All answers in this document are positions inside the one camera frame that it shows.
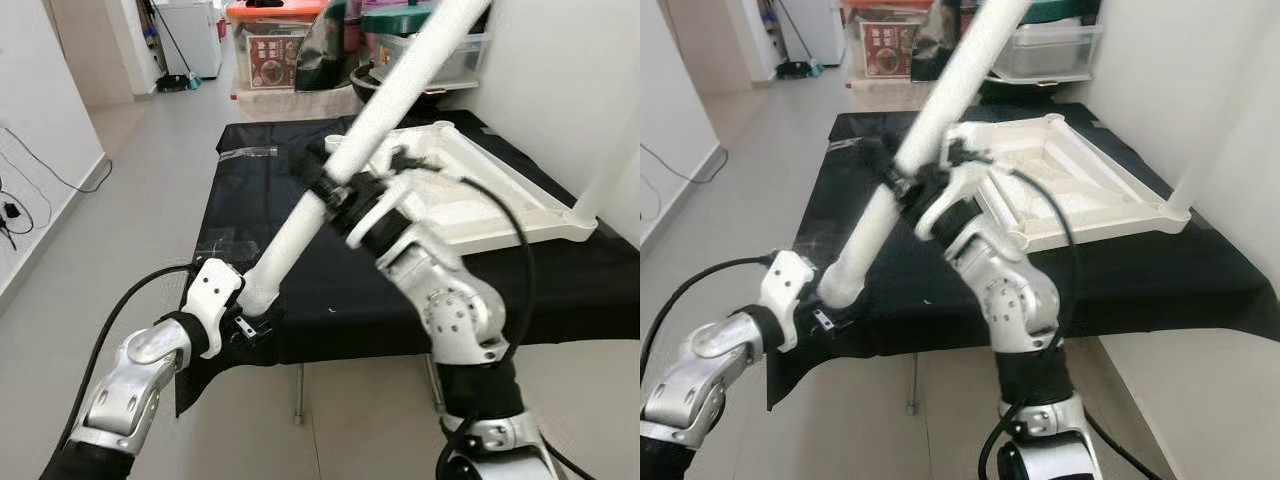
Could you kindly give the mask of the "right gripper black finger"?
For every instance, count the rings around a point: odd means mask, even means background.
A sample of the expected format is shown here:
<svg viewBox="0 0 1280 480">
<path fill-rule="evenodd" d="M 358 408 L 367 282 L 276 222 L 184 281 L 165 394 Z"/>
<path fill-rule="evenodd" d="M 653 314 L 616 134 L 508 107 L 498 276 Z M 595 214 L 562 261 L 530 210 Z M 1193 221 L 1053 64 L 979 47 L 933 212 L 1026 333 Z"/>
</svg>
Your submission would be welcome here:
<svg viewBox="0 0 1280 480">
<path fill-rule="evenodd" d="M 900 172 L 893 148 L 883 140 L 868 141 L 868 165 L 891 191 L 908 191 L 913 186 L 913 179 Z"/>
<path fill-rule="evenodd" d="M 294 154 L 294 178 L 317 197 L 330 197 L 337 189 L 325 168 L 329 156 L 323 145 L 308 145 Z"/>
</svg>

